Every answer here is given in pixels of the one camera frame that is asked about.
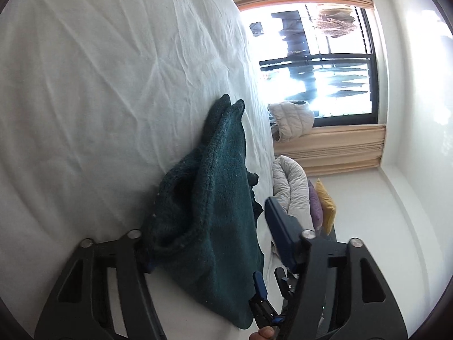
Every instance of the mattress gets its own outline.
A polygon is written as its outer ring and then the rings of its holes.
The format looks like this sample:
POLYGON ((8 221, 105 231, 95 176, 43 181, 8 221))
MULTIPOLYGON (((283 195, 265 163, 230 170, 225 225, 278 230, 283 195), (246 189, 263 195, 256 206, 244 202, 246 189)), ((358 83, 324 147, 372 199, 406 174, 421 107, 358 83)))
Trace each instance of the mattress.
MULTIPOLYGON (((74 247, 141 226, 224 93, 245 101, 257 201, 272 195, 249 34, 232 0, 9 1, 0 14, 0 296, 30 334, 74 247)), ((263 216, 257 233, 266 275, 263 216)), ((147 280, 170 340, 248 338, 165 272, 147 280)), ((114 285, 111 295, 118 315, 114 285)))

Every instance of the metal bolt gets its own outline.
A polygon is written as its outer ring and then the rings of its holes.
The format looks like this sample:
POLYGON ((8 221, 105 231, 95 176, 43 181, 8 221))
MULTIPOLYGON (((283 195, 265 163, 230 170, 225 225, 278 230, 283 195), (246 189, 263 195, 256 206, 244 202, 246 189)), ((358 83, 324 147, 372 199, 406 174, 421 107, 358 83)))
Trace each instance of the metal bolt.
POLYGON ((89 248, 93 245, 93 241, 91 239, 83 239, 81 242, 80 242, 80 246, 82 248, 89 248))
POLYGON ((316 233, 313 230, 304 230, 302 231, 302 236, 305 239, 314 239, 316 238, 316 233))
POLYGON ((360 248, 363 246, 363 241, 357 237, 353 237, 349 242, 351 243, 351 245, 353 247, 356 247, 356 248, 360 248))
POLYGON ((140 230, 131 230, 127 233, 127 237, 129 239, 138 239, 141 237, 141 231, 140 230))

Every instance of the yellow pillow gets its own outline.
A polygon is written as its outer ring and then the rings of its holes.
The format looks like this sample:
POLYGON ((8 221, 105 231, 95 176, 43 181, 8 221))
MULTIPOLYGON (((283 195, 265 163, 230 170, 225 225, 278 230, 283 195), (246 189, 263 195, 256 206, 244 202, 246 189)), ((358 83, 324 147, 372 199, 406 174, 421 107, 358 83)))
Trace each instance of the yellow pillow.
POLYGON ((319 197, 322 207, 322 226, 330 234, 332 227, 334 226, 335 214, 337 213, 337 207, 332 197, 327 193, 326 188, 322 184, 321 180, 318 179, 314 186, 316 193, 319 197))

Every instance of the green fabric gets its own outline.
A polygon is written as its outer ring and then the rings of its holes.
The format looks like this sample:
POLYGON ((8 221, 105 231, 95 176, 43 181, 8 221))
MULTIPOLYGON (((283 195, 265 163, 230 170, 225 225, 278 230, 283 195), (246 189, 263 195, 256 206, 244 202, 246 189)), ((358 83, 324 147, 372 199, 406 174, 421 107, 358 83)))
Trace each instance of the green fabric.
POLYGON ((244 101, 224 95, 209 111, 201 144, 159 186, 142 227, 146 255, 199 303, 247 329, 252 274, 263 271, 257 240, 262 212, 245 168, 244 101))

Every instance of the finger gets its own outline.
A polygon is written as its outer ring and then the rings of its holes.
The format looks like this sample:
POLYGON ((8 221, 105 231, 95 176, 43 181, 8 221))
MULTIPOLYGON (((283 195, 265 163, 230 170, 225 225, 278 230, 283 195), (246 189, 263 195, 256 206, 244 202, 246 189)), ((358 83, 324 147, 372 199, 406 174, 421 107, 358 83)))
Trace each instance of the finger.
POLYGON ((258 331, 260 333, 261 336, 263 336, 265 339, 270 339, 271 337, 273 337, 273 328, 270 327, 270 326, 266 326, 266 327, 263 327, 262 329, 260 329, 258 331))
POLYGON ((253 334, 251 334, 249 336, 249 340, 267 340, 267 339, 265 339, 263 336, 261 336, 257 332, 254 332, 253 334))

